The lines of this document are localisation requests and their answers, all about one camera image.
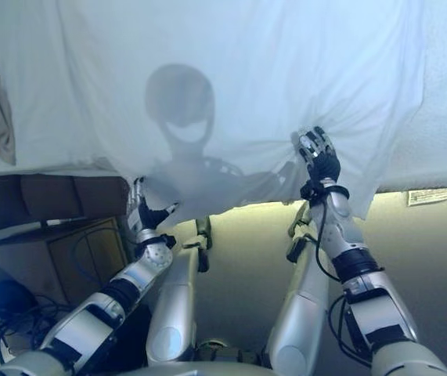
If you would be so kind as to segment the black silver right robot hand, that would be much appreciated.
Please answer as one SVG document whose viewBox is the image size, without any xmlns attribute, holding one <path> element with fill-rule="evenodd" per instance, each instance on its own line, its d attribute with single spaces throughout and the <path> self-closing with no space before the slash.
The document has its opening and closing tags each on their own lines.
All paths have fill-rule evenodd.
<svg viewBox="0 0 447 376">
<path fill-rule="evenodd" d="M 315 183 L 338 181 L 341 164 L 329 136 L 321 127 L 315 126 L 299 136 L 298 151 L 306 163 L 310 180 Z"/>
</svg>

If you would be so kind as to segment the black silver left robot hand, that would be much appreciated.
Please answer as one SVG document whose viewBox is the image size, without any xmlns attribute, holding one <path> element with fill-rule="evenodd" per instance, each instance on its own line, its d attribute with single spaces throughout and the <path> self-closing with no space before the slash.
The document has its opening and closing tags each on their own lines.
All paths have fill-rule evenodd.
<svg viewBox="0 0 447 376">
<path fill-rule="evenodd" d="M 150 208 L 144 194 L 145 180 L 144 176 L 136 178 L 128 194 L 127 224 L 134 233 L 139 233 L 141 230 L 155 230 L 179 206 L 179 203 L 175 202 L 163 209 Z"/>
</svg>

